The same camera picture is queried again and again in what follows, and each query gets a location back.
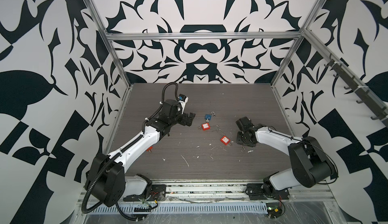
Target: metal hook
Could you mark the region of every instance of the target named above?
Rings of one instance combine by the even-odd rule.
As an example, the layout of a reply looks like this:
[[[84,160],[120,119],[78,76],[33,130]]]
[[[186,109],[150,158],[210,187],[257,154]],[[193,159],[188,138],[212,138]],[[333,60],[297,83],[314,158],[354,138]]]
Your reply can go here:
[[[219,127],[218,125],[213,125],[213,127],[214,127],[214,126],[217,126],[218,129],[212,130],[211,132],[213,132],[213,131],[217,131],[217,132],[218,132],[218,130],[220,129],[220,127]]]
[[[380,117],[379,117],[379,116],[376,116],[376,117],[373,117],[373,116],[372,116],[371,119],[372,119],[372,120],[379,120]]]
[[[226,136],[225,132],[224,132],[223,130],[221,130],[221,129],[217,129],[217,132],[218,132],[220,135],[222,135],[222,136]]]
[[[334,59],[332,59],[331,56],[332,54],[330,53],[330,56],[329,56],[330,61],[326,65],[324,64],[325,67],[328,67],[331,62],[334,63]]]

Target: black and white patterned wall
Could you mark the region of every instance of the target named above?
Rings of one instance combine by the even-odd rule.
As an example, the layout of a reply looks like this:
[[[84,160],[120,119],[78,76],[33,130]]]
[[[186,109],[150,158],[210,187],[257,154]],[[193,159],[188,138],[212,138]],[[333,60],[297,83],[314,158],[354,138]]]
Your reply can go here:
[[[294,31],[315,0],[94,0],[110,33]]]
[[[68,223],[126,86],[82,0],[0,0],[2,223]]]
[[[269,83],[292,39],[135,40],[113,46],[132,83]]]
[[[94,0],[109,33],[298,31],[315,0]],[[291,39],[116,41],[131,82],[271,82]]]
[[[388,102],[388,0],[327,0],[313,33]]]
[[[387,102],[387,0],[327,0],[312,31]],[[330,188],[348,220],[388,221],[388,129],[304,40],[276,85],[297,135],[313,136],[337,163]]]

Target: red padlock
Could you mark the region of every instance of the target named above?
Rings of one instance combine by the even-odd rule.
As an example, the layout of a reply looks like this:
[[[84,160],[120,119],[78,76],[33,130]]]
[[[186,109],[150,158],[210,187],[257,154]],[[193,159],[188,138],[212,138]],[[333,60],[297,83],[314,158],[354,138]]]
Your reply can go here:
[[[227,138],[226,136],[223,136],[223,137],[221,137],[220,141],[221,141],[223,144],[227,145],[227,144],[230,142],[230,139]]]
[[[202,126],[203,130],[209,130],[210,129],[209,123],[202,124],[201,126]]]

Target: gray wood grain tabletop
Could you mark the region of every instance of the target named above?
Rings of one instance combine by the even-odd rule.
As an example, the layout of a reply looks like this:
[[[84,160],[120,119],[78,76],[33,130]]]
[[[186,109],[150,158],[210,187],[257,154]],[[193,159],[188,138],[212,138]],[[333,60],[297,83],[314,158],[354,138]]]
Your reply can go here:
[[[134,84],[112,150],[139,133],[144,118],[158,109],[164,85]],[[175,86],[168,87],[165,100],[175,98],[174,90]],[[189,97],[185,112],[196,114],[192,126],[173,126],[170,137],[153,145],[152,153],[144,152],[126,175],[141,173],[150,179],[263,179],[290,168],[289,157],[268,145],[244,149],[235,143],[239,130],[235,122],[244,116],[254,124],[290,134],[269,84],[179,84],[179,94]],[[220,141],[222,136],[211,132],[216,127],[206,131],[198,128],[211,111],[216,117],[211,118],[210,125],[219,125],[232,145],[225,146]]]

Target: black mounting plate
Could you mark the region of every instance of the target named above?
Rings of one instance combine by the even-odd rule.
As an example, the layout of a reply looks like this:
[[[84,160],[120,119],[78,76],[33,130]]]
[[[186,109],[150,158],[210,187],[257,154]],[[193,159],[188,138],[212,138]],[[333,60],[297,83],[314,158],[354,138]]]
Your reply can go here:
[[[268,200],[264,197],[263,189],[261,188],[263,184],[247,184],[246,188],[248,190],[248,196],[250,200]],[[282,200],[288,200],[289,192],[288,189],[283,190],[274,190],[273,196],[279,199],[279,196]]]
[[[157,193],[155,195],[155,199],[158,200],[159,197],[166,197],[166,188],[165,184],[153,184],[151,187],[151,191]]]

